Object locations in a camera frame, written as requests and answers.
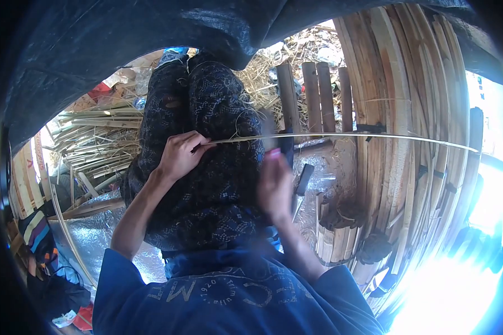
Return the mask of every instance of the bamboo bundle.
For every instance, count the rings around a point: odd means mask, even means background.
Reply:
[[[444,17],[435,16],[430,22],[419,5],[398,4],[354,13],[334,23],[346,57],[358,125],[380,122],[387,133],[478,148],[479,141],[470,142],[473,130],[462,54]],[[476,179],[477,156],[471,153],[474,167],[466,174],[467,150],[396,138],[358,137],[357,146],[357,200],[367,218],[363,237],[388,237],[395,255],[391,274],[400,280],[392,292],[368,299],[373,311],[381,313],[401,302],[407,286],[402,277],[439,256],[454,238],[447,233],[461,224],[469,205],[469,191],[462,189],[469,190]],[[364,247],[372,243],[366,239]],[[368,269],[359,260],[352,265],[359,284],[368,284],[385,268],[382,261],[370,263]]]
[[[54,147],[78,176],[88,178],[120,171],[139,152],[138,129],[143,112],[130,106],[102,110],[64,111],[56,121],[63,132],[54,137]]]

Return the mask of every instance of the blue cloth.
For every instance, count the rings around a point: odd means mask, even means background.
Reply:
[[[383,333],[344,265],[309,285],[274,258],[246,249],[198,251],[181,261],[188,266],[181,264],[179,276],[145,285],[134,264],[107,249],[94,333]]]

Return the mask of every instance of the bamboo strip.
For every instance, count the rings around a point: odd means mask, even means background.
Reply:
[[[410,150],[410,172],[408,174],[408,190],[406,194],[406,204],[404,205],[404,221],[402,225],[402,230],[398,238],[398,248],[397,255],[395,256],[395,261],[391,269],[391,274],[398,274],[398,270],[401,267],[402,258],[404,255],[404,250],[406,248],[406,242],[408,240],[408,230],[410,229],[410,221],[412,219],[412,210],[414,208],[414,189],[415,189],[415,158],[414,158],[414,148]]]
[[[94,173],[93,174],[93,178],[99,178],[99,177],[104,176],[104,175],[106,175],[108,173],[117,172],[117,171],[126,169],[127,167],[129,167],[129,165],[130,165],[130,162],[126,162],[126,163],[120,164],[118,166],[111,167],[111,168],[108,168],[106,170]]]
[[[56,188],[54,185],[50,185],[50,190],[52,194],[52,203],[54,205],[54,210],[56,211],[56,216],[58,218],[58,222],[60,223],[61,230],[63,231],[65,238],[67,239],[67,243],[69,244],[69,247],[71,248],[71,251],[74,254],[74,257],[76,257],[78,264],[82,268],[82,271],[87,276],[87,279],[90,281],[91,285],[97,289],[97,283],[95,282],[94,278],[92,277],[91,273],[87,270],[86,265],[82,261],[82,258],[80,257],[80,254],[78,252],[78,249],[76,245],[74,244],[74,241],[71,237],[71,234],[69,233],[69,230],[67,229],[67,225],[65,224],[65,221],[63,219],[63,215],[60,210],[60,205],[58,202],[58,195],[56,194]]]
[[[112,128],[140,128],[140,122],[133,121],[86,121],[83,119],[71,121],[72,125],[92,125]]]
[[[307,137],[307,136],[324,136],[324,137],[383,137],[383,138],[404,138],[404,139],[412,139],[423,142],[437,143],[441,145],[453,146],[473,152],[478,152],[476,149],[471,148],[469,146],[465,146],[462,144],[451,143],[447,141],[440,141],[437,139],[424,138],[424,137],[415,137],[409,135],[393,135],[393,134],[371,134],[371,133],[355,133],[355,132],[319,132],[319,133],[290,133],[290,134],[273,134],[268,136],[256,135],[256,136],[247,136],[247,137],[235,137],[231,139],[221,139],[209,142],[209,144],[222,144],[222,143],[234,143],[234,142],[243,142],[243,141],[252,141],[266,138],[281,138],[281,137]]]
[[[21,150],[15,155],[13,158],[12,168],[12,177],[14,183],[14,189],[17,192],[17,198],[20,200],[20,218],[25,219],[30,214],[34,212],[32,207],[32,201],[30,200],[28,194],[28,188],[26,187],[26,180],[24,178],[23,172],[23,163],[24,163],[24,152]]]

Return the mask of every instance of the wooden post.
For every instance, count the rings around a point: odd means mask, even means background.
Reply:
[[[320,112],[319,82],[315,63],[302,63],[303,84],[306,87],[307,122],[309,132],[322,132],[322,116]]]
[[[324,132],[335,132],[334,99],[331,95],[330,67],[326,62],[317,63],[316,67],[317,76],[319,77],[322,128]]]
[[[349,71],[346,67],[341,67],[338,72],[341,83],[342,130],[343,132],[352,131],[352,92],[350,91]]]
[[[279,97],[282,102],[283,119],[285,129],[292,127],[295,133],[302,132],[300,125],[300,115],[298,114],[298,102],[296,100],[295,80],[292,76],[292,69],[289,63],[276,66],[278,75]],[[295,137],[295,143],[300,143],[300,139]]]

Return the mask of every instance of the stack of wooden planks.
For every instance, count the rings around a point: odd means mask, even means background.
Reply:
[[[462,54],[443,16],[429,19],[419,5],[398,4],[357,12],[334,23],[358,125],[378,124],[387,133],[477,148],[470,143],[470,131],[481,130],[470,130]],[[362,238],[386,234],[393,245],[391,274],[402,278],[440,255],[447,232],[462,225],[469,199],[459,203],[459,197],[463,186],[475,183],[476,173],[464,179],[468,152],[463,149],[392,138],[356,141],[357,204],[365,209],[366,218]],[[371,278],[380,270],[373,267],[372,273],[360,276]],[[370,306],[377,313],[395,308],[405,285],[397,283],[383,297],[369,298]]]
[[[11,163],[9,199],[13,216],[17,220],[27,218],[34,212],[34,209],[40,208],[45,201],[51,199],[50,181],[41,148],[41,134],[36,134],[34,140],[36,159],[33,158],[31,141],[28,141],[17,152]],[[41,194],[36,180],[35,164],[40,171],[44,195]]]

